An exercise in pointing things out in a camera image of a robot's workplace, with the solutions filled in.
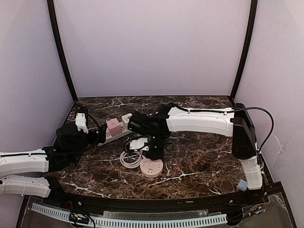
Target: coiled white cable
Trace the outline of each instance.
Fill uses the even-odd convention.
[[[127,162],[124,160],[125,157],[126,157],[126,155],[128,154],[128,153],[126,153],[125,151],[122,152],[122,154],[120,155],[120,158],[119,158],[120,163],[121,163],[124,167],[126,167],[126,168],[128,168],[128,169],[134,169],[134,168],[140,166],[141,161],[142,161],[142,158],[143,158],[143,156],[142,156],[142,155],[143,155],[143,152],[138,151],[138,152],[133,152],[133,153],[136,153],[136,154],[138,155],[138,159],[137,159],[136,161],[132,162],[132,163],[127,163]]]

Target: marble tabletop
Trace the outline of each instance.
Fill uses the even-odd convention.
[[[159,104],[175,102],[183,107],[225,108],[231,103],[225,96],[137,96],[80,98],[74,112],[87,106],[100,123],[127,113],[150,114]],[[86,152],[77,166],[48,173],[58,178],[65,192],[117,199],[184,199],[226,194],[238,191],[240,179],[245,180],[240,162],[231,154],[232,138],[211,133],[172,133],[169,142],[175,144],[165,151],[161,175],[148,179],[140,168],[127,169],[119,162],[123,143],[132,133]]]

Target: round power socket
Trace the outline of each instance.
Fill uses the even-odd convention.
[[[140,167],[145,177],[155,178],[162,173],[163,163],[162,160],[152,161],[143,156]]]

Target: white wall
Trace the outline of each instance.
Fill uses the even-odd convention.
[[[57,0],[79,97],[229,95],[250,0]]]
[[[52,145],[72,98],[46,0],[0,1],[0,151]],[[0,196],[0,228],[16,226],[23,198]]]
[[[236,101],[269,110],[274,135],[263,154],[274,181],[282,181],[298,227],[304,227],[304,2],[259,0],[250,50]],[[252,111],[258,140],[270,129]]]

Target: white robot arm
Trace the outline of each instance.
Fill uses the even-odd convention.
[[[107,124],[98,126],[99,132],[88,130],[88,109],[82,107],[75,115],[75,122],[64,124],[57,129],[54,146],[27,152],[0,152],[0,194],[20,194],[48,197],[52,185],[57,181],[51,178],[31,178],[18,176],[27,172],[59,171],[70,163],[77,163],[87,146],[103,145],[131,133],[127,130],[131,114],[122,117],[121,133],[111,135]]]
[[[151,160],[163,159],[165,140],[171,132],[191,131],[216,133],[233,137],[232,154],[242,164],[249,190],[263,186],[260,166],[257,163],[259,150],[256,148],[255,129],[242,104],[235,109],[193,109],[175,104],[160,105],[153,114],[135,112],[128,128],[138,134],[148,135]]]

